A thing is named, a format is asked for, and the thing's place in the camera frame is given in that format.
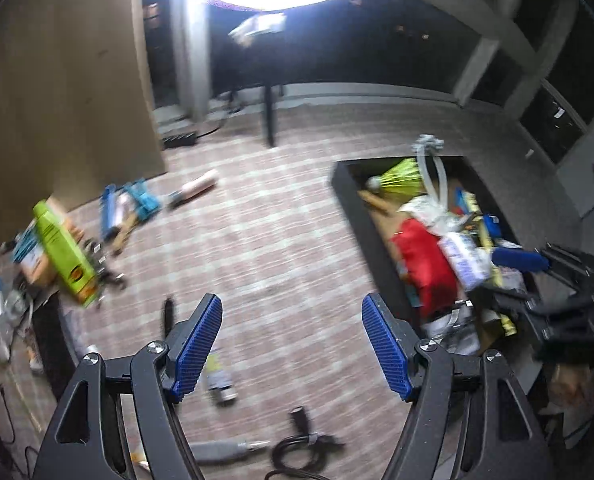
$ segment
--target yellow bottle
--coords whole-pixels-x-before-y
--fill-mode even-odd
[[[97,282],[93,267],[64,229],[61,222],[42,200],[33,208],[36,231],[57,273],[66,283],[77,301],[88,306],[97,296]]]

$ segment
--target cable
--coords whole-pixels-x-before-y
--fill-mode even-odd
[[[1,440],[1,442],[6,444],[7,446],[10,446],[11,444],[14,444],[14,441],[16,440],[16,434],[14,433],[13,419],[10,416],[10,410],[8,409],[8,402],[6,401],[6,391],[4,390],[3,384],[0,384],[0,394],[1,394],[1,399],[4,401],[4,407],[6,409],[6,413],[8,414],[8,422],[10,423],[10,429],[13,432],[13,439],[10,442],[7,442],[3,439]]]
[[[205,134],[201,134],[201,135],[197,135],[197,139],[201,139],[202,137],[208,136],[210,134],[215,133],[216,131],[218,131],[224,124],[226,124],[226,121],[228,119],[231,118],[231,116],[233,116],[234,114],[236,114],[237,112],[240,112],[241,109],[243,108],[241,102],[239,102],[239,106],[237,108],[233,108],[232,104],[235,101],[235,94],[237,92],[235,90],[232,90],[229,94],[228,97],[228,107],[226,108],[226,115],[221,119],[221,121],[219,121],[219,124],[217,124],[216,128],[211,129],[209,132],[206,132]]]
[[[197,139],[201,139],[202,137],[205,137],[206,135],[210,135],[215,133],[217,130],[219,130],[224,124],[226,124],[226,121],[228,120],[228,118],[231,116],[231,114],[229,113],[228,115],[226,115],[224,118],[222,118],[221,121],[219,121],[219,124],[217,124],[216,128],[213,128],[212,130],[210,130],[209,132],[206,132],[205,134],[201,134],[201,135],[197,135]]]
[[[34,453],[35,456],[35,465],[37,464],[36,460],[39,456],[39,451],[37,451],[35,448],[33,448],[32,446],[26,446],[24,448],[24,456],[26,457],[26,471],[28,472],[28,478],[30,478],[30,461],[28,460],[28,451],[32,451]]]
[[[340,450],[344,444],[332,435],[311,433],[310,421],[304,407],[300,406],[292,410],[291,417],[299,434],[283,439],[273,448],[271,460],[275,469],[268,473],[264,480],[278,474],[296,478],[328,480],[319,473],[326,467],[328,453]],[[285,455],[295,449],[308,449],[311,452],[311,458],[305,466],[295,468],[287,466],[283,462]]]
[[[10,446],[11,444],[14,444],[14,441],[16,440],[16,432],[14,430],[14,424],[13,424],[13,419],[10,416],[10,409],[8,408],[8,402],[6,400],[6,391],[4,390],[4,385],[0,384],[0,394],[1,394],[1,399],[4,401],[4,407],[6,409],[6,413],[8,414],[8,423],[10,423],[10,429],[13,432],[13,439],[10,440],[9,442],[5,441],[5,440],[1,440],[2,444],[6,444],[7,446]],[[16,469],[16,471],[22,476],[22,478],[30,478],[30,461],[28,460],[28,451],[32,451],[33,453],[35,453],[35,455],[39,455],[39,452],[33,448],[32,446],[26,446],[26,448],[24,449],[24,457],[26,457],[26,471],[27,473],[24,473],[23,471],[21,471],[21,468],[19,467],[19,464],[14,460],[12,454],[10,454],[10,460],[12,465],[14,466],[14,468]]]
[[[318,475],[316,473],[308,473],[307,471],[304,471],[302,469],[293,468],[274,469],[273,471],[266,473],[266,476],[264,476],[264,480],[268,480],[270,477],[275,475],[294,476],[297,478],[313,478],[314,480],[329,480],[325,476]]]

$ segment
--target carpet floor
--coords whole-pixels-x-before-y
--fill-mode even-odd
[[[218,186],[139,227],[112,268],[129,286],[109,290],[104,306],[75,311],[81,338],[104,358],[138,351],[161,336],[161,305],[173,296],[177,319],[206,292],[223,302],[216,348],[239,398],[213,405],[203,381],[179,410],[187,439],[245,436],[276,442],[293,433],[288,412],[304,405],[316,431],[346,442],[324,474],[378,479],[391,457],[408,405],[388,389],[360,319],[374,285],[330,187],[337,160],[407,155],[420,134],[445,140],[445,154],[465,155],[491,190],[520,242],[576,245],[572,206],[546,185],[552,169],[501,116],[450,104],[302,106],[278,113],[278,147],[264,146],[257,114],[232,118],[192,148],[165,152],[168,173],[148,182],[164,196],[216,169]],[[99,231],[98,204],[72,213],[89,234]],[[0,258],[0,274],[13,269]],[[41,379],[30,378],[20,349],[13,367],[44,426],[54,409]],[[4,380],[0,370],[0,381]],[[11,399],[18,450],[38,445],[17,399]],[[124,396],[126,433],[139,438],[132,399]],[[10,434],[0,402],[0,432]],[[18,460],[23,455],[17,453]],[[204,468],[206,478],[262,479],[268,456]]]

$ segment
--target glass window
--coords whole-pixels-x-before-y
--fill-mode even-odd
[[[472,98],[503,106],[521,77],[520,66],[498,50],[472,93]]]
[[[553,12],[555,0],[522,0],[515,23],[526,39],[538,49],[546,32],[546,24]]]
[[[564,158],[583,132],[557,100],[540,88],[526,109],[520,123],[535,138],[551,160],[557,164]]]
[[[594,20],[580,5],[573,28],[548,81],[586,123],[594,117]]]
[[[142,0],[143,28],[155,108],[177,104],[170,0]]]
[[[243,49],[228,37],[252,12],[211,7],[214,94],[258,86],[271,64],[274,84],[381,83],[452,92],[479,40],[421,0],[328,0],[285,13],[285,32],[261,54],[258,45]]]

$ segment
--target wooden panel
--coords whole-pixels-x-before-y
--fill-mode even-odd
[[[141,16],[141,0],[0,6],[0,242],[50,193],[72,208],[165,170]]]

